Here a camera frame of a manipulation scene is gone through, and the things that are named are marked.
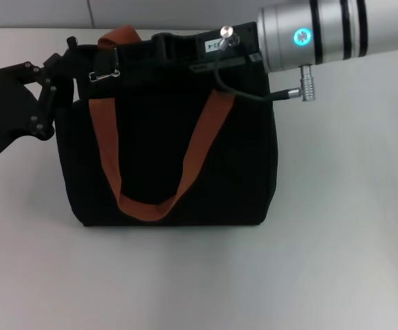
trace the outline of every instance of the black stripe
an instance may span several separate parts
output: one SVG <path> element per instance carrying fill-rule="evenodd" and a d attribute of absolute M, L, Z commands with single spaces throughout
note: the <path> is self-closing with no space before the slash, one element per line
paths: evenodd
<path fill-rule="evenodd" d="M 366 20 L 365 0 L 357 0 L 357 11 L 359 12 L 359 29 L 361 39 L 361 50 L 359 57 L 364 57 L 368 51 L 368 22 Z"/>
<path fill-rule="evenodd" d="M 310 0 L 311 20 L 313 24 L 313 39 L 315 42 L 315 63 L 322 64 L 324 59 L 322 55 L 322 36 L 320 12 L 318 9 L 318 0 Z"/>
<path fill-rule="evenodd" d="M 344 35 L 344 61 L 351 58 L 351 26 L 349 0 L 341 0 L 342 32 Z"/>

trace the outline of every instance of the black cable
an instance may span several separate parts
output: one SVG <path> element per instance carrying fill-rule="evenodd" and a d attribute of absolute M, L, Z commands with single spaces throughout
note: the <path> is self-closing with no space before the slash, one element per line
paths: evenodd
<path fill-rule="evenodd" d="M 221 49 L 218 50 L 216 58 L 215 58 L 215 62 L 214 62 L 214 77 L 222 89 L 224 89 L 236 96 L 240 96 L 242 98 L 247 98 L 249 100 L 253 100 L 256 102 L 273 102 L 273 101 L 289 99 L 289 90 L 288 89 L 285 89 L 283 91 L 277 91 L 275 93 L 270 93 L 268 96 L 257 96 L 254 94 L 245 93 L 244 91 L 239 91 L 238 89 L 229 87 L 227 84 L 225 84 L 222 81 L 222 79 L 220 77 L 220 72 L 219 72 L 219 70 L 220 70 L 219 63 L 220 63 L 221 57 L 223 56 L 223 53 L 224 53 L 224 50 L 221 50 Z"/>

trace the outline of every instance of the label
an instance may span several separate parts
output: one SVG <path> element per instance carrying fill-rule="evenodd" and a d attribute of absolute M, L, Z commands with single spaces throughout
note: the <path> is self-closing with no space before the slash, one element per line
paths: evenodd
<path fill-rule="evenodd" d="M 210 53 L 210 52 L 216 52 L 217 50 L 219 50 L 220 41 L 221 41 L 221 39 L 206 41 L 205 42 L 205 52 Z"/>

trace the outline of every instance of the metal clip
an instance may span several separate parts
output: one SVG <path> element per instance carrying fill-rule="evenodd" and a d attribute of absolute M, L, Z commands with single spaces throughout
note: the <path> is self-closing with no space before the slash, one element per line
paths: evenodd
<path fill-rule="evenodd" d="M 115 69 L 115 71 L 113 71 L 112 74 L 104 74 L 102 76 L 97 76 L 95 74 L 95 72 L 91 72 L 89 74 L 89 80 L 91 83 L 96 83 L 97 81 L 104 80 L 104 79 L 110 78 L 110 77 L 117 78 L 120 75 L 121 75 L 121 71 L 119 71 L 118 69 Z"/>

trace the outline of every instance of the black bag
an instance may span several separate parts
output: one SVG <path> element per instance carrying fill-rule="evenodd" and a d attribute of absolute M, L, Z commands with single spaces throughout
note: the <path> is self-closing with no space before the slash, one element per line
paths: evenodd
<path fill-rule="evenodd" d="M 125 27 L 98 47 L 137 38 Z M 262 62 L 221 75 L 234 88 L 269 93 Z M 212 73 L 182 71 L 105 97 L 55 117 L 67 195 L 84 226 L 263 222 L 278 161 L 270 103 L 219 91 Z"/>

